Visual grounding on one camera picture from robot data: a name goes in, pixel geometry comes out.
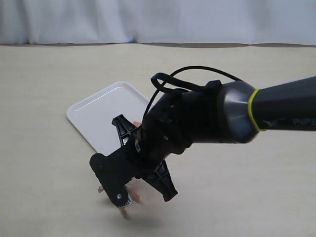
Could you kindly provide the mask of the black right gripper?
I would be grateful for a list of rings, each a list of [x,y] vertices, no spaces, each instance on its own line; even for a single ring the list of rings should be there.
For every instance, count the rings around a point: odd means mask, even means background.
[[[178,194],[165,159],[170,154],[182,154],[193,143],[188,131],[192,95],[164,94],[138,127],[123,114],[112,119],[120,145],[124,146],[124,158],[133,167],[133,176],[145,176],[145,181],[165,202]]]

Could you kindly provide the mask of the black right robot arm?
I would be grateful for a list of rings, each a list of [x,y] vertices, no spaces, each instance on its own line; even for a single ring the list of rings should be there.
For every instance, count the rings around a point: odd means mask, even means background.
[[[182,154],[195,143],[244,144],[264,130],[314,131],[316,79],[296,80],[264,89],[236,80],[204,86],[159,73],[152,83],[162,97],[144,115],[139,126],[124,116],[112,124],[121,146],[106,158],[107,170],[97,165],[102,187],[118,207],[129,205],[127,183],[142,179],[165,201],[177,191],[166,164],[171,154]]]

